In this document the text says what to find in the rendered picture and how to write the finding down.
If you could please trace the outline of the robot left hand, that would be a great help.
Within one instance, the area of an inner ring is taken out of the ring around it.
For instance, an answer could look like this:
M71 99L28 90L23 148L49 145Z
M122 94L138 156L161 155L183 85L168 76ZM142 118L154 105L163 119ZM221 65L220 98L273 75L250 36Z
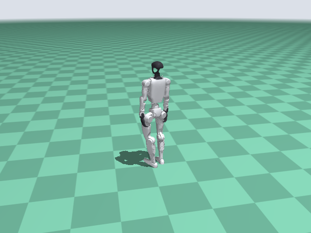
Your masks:
M140 116L140 120L141 120L141 123L142 123L142 125L143 125L144 127L148 127L148 126L146 126L146 125L145 125L145 121L144 121L144 113L142 113L142 114L141 114L141 116Z

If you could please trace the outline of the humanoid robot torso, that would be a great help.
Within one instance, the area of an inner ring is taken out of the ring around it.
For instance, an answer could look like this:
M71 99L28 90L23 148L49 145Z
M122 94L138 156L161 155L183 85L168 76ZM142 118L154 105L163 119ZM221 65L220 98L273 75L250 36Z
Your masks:
M159 102L162 102L165 95L166 79L161 77L161 80L156 80L152 76L148 78L151 80L150 86L148 87L147 97L151 103L152 107L149 112L153 113L153 118L158 118L162 115L162 110L159 107Z

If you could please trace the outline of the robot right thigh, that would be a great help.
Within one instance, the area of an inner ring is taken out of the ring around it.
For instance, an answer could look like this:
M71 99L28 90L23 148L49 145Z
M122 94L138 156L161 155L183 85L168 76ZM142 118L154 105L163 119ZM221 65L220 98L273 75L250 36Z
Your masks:
M157 140L163 141L163 125L164 118L166 117L166 112L162 110L162 115L155 119L156 122L156 131L157 131Z

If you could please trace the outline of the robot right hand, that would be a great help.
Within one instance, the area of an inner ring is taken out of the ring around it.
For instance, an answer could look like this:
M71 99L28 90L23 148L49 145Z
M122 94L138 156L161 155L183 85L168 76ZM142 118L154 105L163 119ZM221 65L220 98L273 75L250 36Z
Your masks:
M167 121L167 112L168 112L168 108L167 108L167 110L165 111L166 112L166 117L164 118L164 121L163 122L166 122Z

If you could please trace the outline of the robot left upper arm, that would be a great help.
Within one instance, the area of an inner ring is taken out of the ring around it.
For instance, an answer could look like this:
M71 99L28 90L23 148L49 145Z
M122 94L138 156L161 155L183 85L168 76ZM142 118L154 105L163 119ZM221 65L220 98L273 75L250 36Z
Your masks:
M143 101L147 100L148 87L150 86L151 80L146 79L142 81L142 97Z

